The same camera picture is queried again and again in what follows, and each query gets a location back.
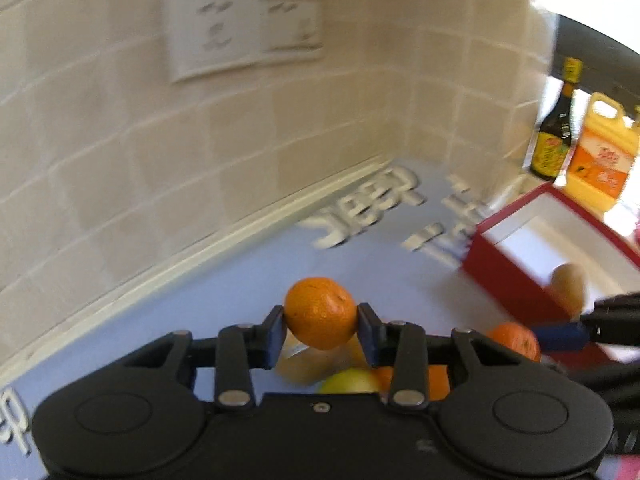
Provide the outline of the mandarin orange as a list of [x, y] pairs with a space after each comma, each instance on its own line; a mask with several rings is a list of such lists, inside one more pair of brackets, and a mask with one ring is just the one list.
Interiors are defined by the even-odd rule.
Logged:
[[315, 276], [296, 282], [285, 295], [283, 309], [293, 336], [317, 350], [341, 347], [357, 330], [354, 298], [330, 278]]
[[540, 361], [540, 345], [536, 335], [520, 323], [501, 323], [493, 328], [487, 336], [521, 356], [526, 356], [531, 361]]

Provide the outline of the brown potato large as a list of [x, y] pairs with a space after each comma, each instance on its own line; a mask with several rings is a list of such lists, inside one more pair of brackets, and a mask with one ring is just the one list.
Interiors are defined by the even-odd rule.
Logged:
[[584, 268], [577, 263], [557, 266], [550, 276], [546, 292], [571, 318], [578, 318], [588, 299]]

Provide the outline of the green apple pale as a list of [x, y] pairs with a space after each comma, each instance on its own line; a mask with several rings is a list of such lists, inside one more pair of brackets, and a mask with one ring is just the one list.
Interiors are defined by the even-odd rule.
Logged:
[[375, 374], [362, 368], [342, 370], [324, 380], [318, 388], [321, 394], [379, 393]]

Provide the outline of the large orange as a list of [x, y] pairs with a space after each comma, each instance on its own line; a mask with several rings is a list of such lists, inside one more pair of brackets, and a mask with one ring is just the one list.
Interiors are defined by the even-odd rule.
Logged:
[[[393, 369], [390, 366], [374, 368], [373, 375], [380, 386], [383, 396], [390, 391]], [[432, 401], [444, 400], [450, 393], [449, 378], [446, 365], [430, 365], [427, 367], [428, 394]]]

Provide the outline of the red white cardboard box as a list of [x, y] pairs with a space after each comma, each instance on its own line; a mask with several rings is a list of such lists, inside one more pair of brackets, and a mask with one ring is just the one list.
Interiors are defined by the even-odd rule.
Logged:
[[639, 254], [623, 237], [558, 188], [544, 184], [476, 227], [465, 270], [511, 318], [528, 327], [570, 316], [548, 294], [553, 271], [576, 263], [586, 274], [586, 308], [638, 292]]

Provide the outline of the yellow detergent jug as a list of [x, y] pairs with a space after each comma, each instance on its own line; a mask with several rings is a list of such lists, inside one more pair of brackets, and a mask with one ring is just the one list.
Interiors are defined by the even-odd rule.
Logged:
[[566, 170], [564, 192], [598, 214], [616, 205], [639, 153], [639, 130], [624, 117], [622, 104], [594, 92]]

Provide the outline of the dark soy sauce bottle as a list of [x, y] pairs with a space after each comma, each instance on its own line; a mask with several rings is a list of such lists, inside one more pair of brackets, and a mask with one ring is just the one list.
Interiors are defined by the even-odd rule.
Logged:
[[582, 61], [566, 58], [563, 64], [562, 88], [554, 107], [542, 120], [536, 135], [529, 170], [537, 178], [554, 181], [561, 172], [572, 147], [572, 110], [574, 90], [582, 76]]

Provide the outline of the white wall socket left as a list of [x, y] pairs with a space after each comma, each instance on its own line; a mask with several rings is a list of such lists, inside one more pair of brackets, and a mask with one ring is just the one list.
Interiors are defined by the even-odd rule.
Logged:
[[173, 82], [258, 62], [259, 0], [163, 0], [163, 26]]

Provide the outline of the white wall socket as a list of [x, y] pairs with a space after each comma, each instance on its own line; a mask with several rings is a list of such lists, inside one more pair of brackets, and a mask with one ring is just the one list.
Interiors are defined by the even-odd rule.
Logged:
[[259, 0], [163, 0], [163, 26], [173, 82], [258, 62]]
[[322, 57], [323, 0], [259, 0], [260, 62], [268, 65]]

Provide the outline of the white wall socket right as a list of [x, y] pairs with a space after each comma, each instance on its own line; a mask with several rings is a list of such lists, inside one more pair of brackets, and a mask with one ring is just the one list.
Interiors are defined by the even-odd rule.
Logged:
[[323, 0], [259, 0], [260, 62], [268, 65], [322, 57]]

